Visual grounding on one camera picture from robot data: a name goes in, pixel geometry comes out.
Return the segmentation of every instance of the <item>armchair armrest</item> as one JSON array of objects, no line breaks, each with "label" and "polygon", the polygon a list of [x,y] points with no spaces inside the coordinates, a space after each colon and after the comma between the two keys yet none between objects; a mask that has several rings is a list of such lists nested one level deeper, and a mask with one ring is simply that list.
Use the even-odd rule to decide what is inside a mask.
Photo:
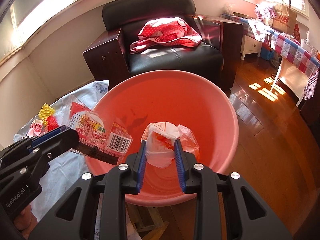
[{"label": "armchair armrest", "polygon": [[130,76],[121,28],[102,33],[83,57],[96,81],[110,80],[109,89]]},{"label": "armchair armrest", "polygon": [[202,40],[218,49],[224,58],[219,87],[222,90],[233,86],[243,36],[243,25],[234,21],[207,15],[189,15],[193,18]]}]

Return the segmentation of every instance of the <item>barcode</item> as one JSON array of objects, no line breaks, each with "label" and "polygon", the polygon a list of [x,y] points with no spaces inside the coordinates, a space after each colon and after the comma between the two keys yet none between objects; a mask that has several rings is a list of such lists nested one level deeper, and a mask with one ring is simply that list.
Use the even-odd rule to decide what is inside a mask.
[{"label": "barcode", "polygon": [[107,147],[120,153],[126,153],[130,143],[131,139],[111,132]]}]

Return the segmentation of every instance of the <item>blue plastic crate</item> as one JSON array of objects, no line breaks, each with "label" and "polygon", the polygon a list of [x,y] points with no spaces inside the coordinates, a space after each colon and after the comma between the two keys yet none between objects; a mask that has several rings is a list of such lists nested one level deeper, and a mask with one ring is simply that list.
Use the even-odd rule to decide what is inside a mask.
[{"label": "blue plastic crate", "polygon": [[265,60],[270,60],[271,58],[273,58],[273,53],[274,53],[274,50],[268,50],[267,48],[265,47],[261,47],[261,52],[260,52],[260,57],[262,57],[263,59]]}]

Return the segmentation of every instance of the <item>red package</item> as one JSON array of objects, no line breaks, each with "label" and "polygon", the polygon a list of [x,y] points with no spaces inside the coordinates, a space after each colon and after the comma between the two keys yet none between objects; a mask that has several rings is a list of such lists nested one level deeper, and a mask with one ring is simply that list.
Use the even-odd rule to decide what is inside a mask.
[{"label": "red package", "polygon": [[294,27],[293,35],[294,35],[295,39],[296,39],[299,43],[301,43],[299,26],[298,26],[297,23],[296,23],[296,26]]},{"label": "red package", "polygon": [[132,137],[116,117],[103,120],[76,97],[66,105],[63,124],[76,130],[79,144],[70,151],[113,165],[119,164],[132,143]]},{"label": "red package", "polygon": [[59,127],[57,120],[55,119],[55,117],[53,115],[50,115],[47,118],[47,123],[48,123],[48,131],[54,130]]}]

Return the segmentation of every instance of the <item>pink towel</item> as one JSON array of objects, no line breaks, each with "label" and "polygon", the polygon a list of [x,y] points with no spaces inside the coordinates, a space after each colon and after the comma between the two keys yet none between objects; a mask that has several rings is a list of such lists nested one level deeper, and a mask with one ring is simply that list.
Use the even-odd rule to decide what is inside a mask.
[{"label": "pink towel", "polygon": [[139,32],[138,38],[139,41],[130,45],[130,54],[142,52],[156,44],[196,47],[202,40],[199,33],[179,17],[148,21]]},{"label": "pink towel", "polygon": [[264,19],[276,18],[277,14],[275,12],[274,7],[270,3],[262,2],[261,4],[257,4],[255,8],[255,13],[257,15],[257,19],[259,21],[263,21]]}]

